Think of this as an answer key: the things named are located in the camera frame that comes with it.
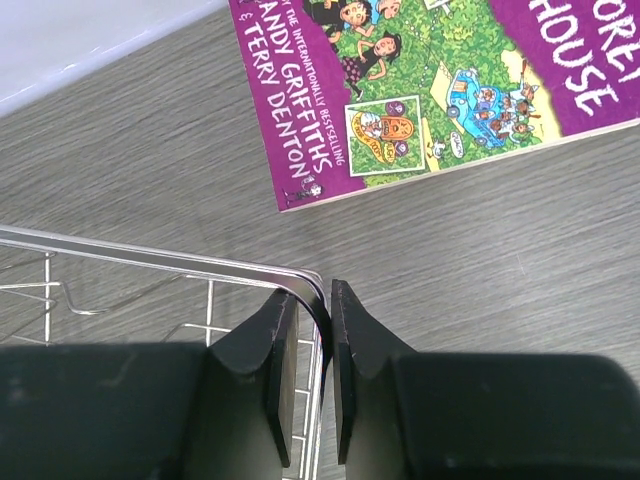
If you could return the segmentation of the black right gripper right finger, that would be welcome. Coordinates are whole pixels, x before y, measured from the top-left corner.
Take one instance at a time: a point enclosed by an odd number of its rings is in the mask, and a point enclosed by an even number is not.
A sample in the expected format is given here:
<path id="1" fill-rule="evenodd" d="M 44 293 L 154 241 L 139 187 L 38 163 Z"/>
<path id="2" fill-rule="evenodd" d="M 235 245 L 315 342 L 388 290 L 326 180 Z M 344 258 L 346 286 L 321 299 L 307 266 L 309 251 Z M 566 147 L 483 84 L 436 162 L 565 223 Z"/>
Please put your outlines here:
<path id="1" fill-rule="evenodd" d="M 639 390 L 592 354 L 421 352 L 332 284 L 350 479 L 635 479 Z"/>

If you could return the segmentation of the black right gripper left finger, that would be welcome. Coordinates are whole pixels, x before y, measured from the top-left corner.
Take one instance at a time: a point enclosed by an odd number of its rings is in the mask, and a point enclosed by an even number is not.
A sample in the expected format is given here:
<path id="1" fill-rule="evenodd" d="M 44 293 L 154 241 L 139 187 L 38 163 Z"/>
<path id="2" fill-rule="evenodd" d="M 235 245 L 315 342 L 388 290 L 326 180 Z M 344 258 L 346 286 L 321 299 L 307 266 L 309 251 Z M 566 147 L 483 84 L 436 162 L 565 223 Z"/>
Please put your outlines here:
<path id="1" fill-rule="evenodd" d="M 298 303 L 273 292 L 211 345 L 1 351 L 5 479 L 278 479 L 291 463 Z"/>

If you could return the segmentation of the steel wire dish rack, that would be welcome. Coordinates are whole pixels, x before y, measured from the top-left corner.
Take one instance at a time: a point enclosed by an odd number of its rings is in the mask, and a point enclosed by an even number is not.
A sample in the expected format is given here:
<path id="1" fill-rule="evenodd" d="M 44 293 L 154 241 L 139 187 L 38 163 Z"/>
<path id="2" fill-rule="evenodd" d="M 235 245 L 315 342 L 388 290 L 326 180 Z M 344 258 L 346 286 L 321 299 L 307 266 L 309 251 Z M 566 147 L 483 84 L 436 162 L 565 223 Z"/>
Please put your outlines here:
<path id="1" fill-rule="evenodd" d="M 299 309 L 291 463 L 287 479 L 318 475 L 323 352 L 321 277 L 309 270 L 181 253 L 15 226 L 1 229 L 1 340 L 198 341 L 211 345 L 275 289 Z"/>

